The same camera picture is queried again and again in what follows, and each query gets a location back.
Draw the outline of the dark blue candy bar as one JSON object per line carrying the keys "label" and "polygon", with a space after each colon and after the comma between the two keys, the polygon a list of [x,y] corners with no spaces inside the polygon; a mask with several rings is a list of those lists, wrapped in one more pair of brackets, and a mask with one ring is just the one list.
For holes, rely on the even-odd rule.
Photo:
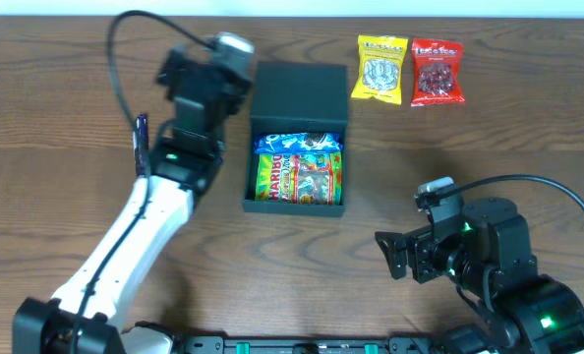
{"label": "dark blue candy bar", "polygon": [[133,148],[135,171],[138,177],[146,175],[148,153],[148,114],[140,113],[136,119],[136,129],[133,132]]}

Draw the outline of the yellow snack bag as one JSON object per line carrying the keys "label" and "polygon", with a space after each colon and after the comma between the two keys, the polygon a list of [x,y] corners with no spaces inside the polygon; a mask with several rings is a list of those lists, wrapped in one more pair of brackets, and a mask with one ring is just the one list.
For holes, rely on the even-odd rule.
{"label": "yellow snack bag", "polygon": [[402,66],[408,43],[407,37],[360,34],[360,65],[351,97],[400,105]]}

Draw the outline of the blue Oreo cookie pack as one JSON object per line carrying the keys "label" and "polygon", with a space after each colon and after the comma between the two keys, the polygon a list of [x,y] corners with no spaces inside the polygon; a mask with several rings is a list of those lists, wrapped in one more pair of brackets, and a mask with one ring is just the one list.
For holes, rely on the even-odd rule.
{"label": "blue Oreo cookie pack", "polygon": [[343,144],[335,133],[292,133],[262,135],[254,143],[256,154],[303,154],[339,152]]}

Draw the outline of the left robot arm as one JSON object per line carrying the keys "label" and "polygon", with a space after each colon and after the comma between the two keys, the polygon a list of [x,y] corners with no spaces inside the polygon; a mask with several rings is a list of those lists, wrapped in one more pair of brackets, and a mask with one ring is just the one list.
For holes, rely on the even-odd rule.
{"label": "left robot arm", "polygon": [[27,298],[13,317],[15,353],[176,353],[178,335],[155,324],[125,329],[129,308],[151,267],[190,220],[225,150],[225,119],[251,86],[254,48],[220,38],[208,62],[172,49],[158,75],[176,105],[171,137],[146,146],[134,130],[145,172],[118,218],[79,270],[46,301]]}

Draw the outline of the Haribo gummy worms bag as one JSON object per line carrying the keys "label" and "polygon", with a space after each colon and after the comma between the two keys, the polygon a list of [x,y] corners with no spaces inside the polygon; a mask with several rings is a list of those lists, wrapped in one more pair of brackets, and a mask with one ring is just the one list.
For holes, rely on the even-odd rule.
{"label": "Haribo gummy worms bag", "polygon": [[342,196],[342,154],[261,154],[255,200],[336,206]]}

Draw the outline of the red snack bag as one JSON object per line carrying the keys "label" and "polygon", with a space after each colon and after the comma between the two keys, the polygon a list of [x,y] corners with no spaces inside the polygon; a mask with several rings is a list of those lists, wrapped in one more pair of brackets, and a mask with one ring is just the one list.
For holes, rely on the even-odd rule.
{"label": "red snack bag", "polygon": [[456,41],[415,38],[412,43],[414,92],[412,106],[462,104],[458,83],[464,45]]}

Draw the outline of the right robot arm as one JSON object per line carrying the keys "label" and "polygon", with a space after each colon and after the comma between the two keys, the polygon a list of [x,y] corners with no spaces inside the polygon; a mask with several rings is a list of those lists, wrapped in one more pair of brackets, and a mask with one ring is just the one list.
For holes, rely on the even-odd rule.
{"label": "right robot arm", "polygon": [[508,199],[432,206],[429,225],[377,232],[390,274],[419,283],[445,276],[486,324],[432,340],[432,353],[584,353],[584,307],[563,283],[541,274],[526,219]]}

